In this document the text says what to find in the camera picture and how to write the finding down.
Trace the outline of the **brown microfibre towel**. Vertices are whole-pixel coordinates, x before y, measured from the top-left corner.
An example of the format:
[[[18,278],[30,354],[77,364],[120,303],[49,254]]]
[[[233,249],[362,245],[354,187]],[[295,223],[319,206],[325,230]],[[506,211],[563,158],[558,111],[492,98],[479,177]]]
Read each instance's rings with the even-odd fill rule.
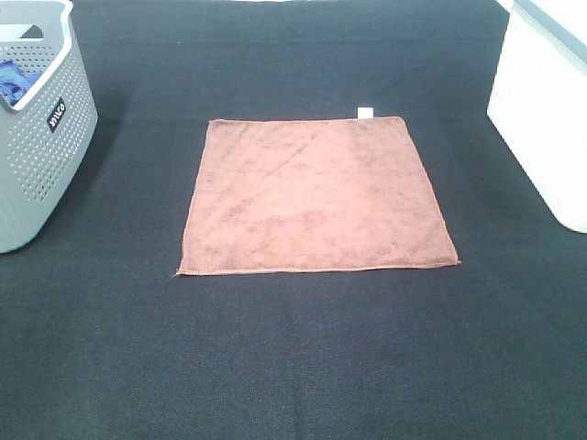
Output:
[[[179,274],[459,262],[401,117],[209,122]]]

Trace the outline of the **grey perforated laundry basket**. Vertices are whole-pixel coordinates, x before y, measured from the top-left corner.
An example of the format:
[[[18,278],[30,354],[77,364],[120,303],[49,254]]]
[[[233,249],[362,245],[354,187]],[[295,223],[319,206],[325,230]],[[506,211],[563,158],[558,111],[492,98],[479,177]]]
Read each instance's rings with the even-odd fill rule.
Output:
[[[25,246],[68,188],[98,121],[70,1],[4,1],[1,62],[39,78],[11,105],[1,95],[1,251]]]

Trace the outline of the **white plastic bin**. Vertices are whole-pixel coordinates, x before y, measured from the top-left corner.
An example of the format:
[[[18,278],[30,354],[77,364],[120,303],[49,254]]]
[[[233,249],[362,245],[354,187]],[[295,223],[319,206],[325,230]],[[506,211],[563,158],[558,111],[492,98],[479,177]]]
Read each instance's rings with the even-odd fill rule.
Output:
[[[512,2],[487,115],[555,218],[585,232],[585,2]]]

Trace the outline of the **blue cloth in basket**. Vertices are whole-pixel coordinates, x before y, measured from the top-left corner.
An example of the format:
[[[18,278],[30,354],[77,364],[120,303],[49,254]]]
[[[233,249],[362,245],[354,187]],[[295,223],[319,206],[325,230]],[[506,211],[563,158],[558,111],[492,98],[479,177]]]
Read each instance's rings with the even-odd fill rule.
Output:
[[[25,74],[12,61],[1,62],[1,95],[15,105],[39,78],[38,73]]]

